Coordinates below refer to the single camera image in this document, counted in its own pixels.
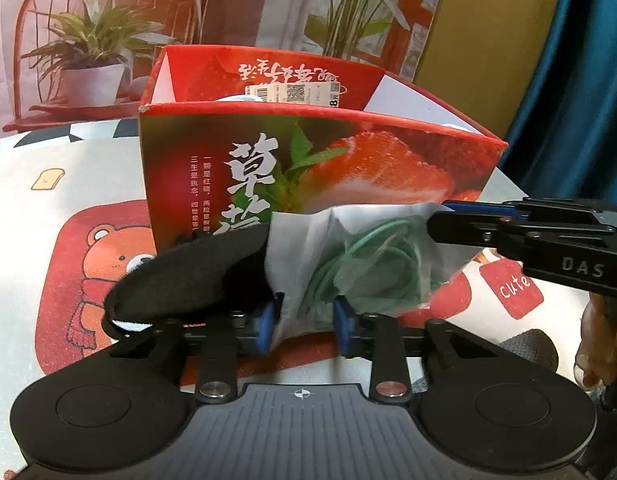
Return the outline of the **person's right hand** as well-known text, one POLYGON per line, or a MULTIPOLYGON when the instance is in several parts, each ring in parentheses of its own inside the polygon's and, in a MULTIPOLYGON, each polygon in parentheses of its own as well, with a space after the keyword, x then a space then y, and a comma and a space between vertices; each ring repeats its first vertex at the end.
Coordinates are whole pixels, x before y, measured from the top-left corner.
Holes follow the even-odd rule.
POLYGON ((589 294, 581 317, 581 343, 575 356, 575 378, 590 390, 617 378, 617 300, 589 294))

